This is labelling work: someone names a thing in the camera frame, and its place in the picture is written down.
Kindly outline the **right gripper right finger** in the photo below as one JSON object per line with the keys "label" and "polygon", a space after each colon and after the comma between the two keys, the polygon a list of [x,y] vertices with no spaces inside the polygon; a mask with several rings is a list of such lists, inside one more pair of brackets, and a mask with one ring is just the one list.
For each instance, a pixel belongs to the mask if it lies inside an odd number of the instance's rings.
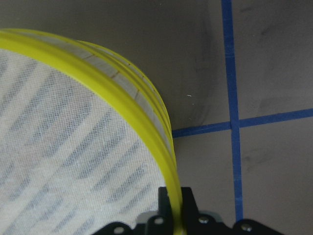
{"label": "right gripper right finger", "polygon": [[198,220],[199,209],[190,187],[182,187],[182,217],[183,220]]}

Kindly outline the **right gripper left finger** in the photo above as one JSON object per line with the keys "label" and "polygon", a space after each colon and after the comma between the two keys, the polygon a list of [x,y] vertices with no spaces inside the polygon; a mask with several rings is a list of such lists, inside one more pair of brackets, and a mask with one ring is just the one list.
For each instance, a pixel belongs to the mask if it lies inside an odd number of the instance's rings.
{"label": "right gripper left finger", "polygon": [[172,207],[166,187],[158,188],[158,210],[157,214],[166,220],[173,220]]}

